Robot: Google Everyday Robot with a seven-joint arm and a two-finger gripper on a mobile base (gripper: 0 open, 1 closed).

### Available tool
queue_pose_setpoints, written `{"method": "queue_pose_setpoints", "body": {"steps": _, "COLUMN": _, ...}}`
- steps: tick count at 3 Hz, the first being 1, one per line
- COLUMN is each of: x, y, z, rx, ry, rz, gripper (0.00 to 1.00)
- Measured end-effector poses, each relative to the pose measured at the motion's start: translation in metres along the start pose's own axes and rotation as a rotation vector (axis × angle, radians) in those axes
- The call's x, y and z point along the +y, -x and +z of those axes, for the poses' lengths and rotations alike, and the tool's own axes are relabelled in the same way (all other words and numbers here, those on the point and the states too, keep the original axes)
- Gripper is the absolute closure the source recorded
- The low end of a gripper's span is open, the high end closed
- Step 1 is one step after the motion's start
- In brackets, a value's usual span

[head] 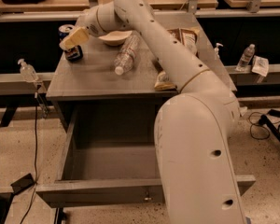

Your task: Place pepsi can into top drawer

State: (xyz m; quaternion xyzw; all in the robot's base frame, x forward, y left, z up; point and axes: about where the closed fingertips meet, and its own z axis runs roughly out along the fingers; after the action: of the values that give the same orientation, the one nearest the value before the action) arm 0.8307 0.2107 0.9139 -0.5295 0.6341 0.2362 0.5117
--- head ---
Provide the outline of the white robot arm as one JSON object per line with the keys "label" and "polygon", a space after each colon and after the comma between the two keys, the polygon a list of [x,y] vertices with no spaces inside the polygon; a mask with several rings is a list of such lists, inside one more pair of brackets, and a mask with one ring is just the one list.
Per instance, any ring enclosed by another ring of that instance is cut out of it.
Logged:
{"label": "white robot arm", "polygon": [[92,7],[64,38],[70,49],[90,36],[135,30],[176,84],[158,112],[154,140],[171,224],[247,224],[228,139],[240,117],[231,89],[159,24],[145,0]]}

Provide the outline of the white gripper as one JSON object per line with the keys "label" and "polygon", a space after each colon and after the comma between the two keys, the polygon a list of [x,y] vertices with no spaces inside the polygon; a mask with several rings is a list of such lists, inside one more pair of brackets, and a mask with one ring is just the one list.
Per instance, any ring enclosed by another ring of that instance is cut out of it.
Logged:
{"label": "white gripper", "polygon": [[104,34],[104,30],[101,28],[97,18],[97,9],[88,9],[84,11],[84,26],[85,27],[77,27],[71,31],[70,34],[60,42],[60,48],[62,50],[69,50],[87,42],[89,34],[95,37]]}

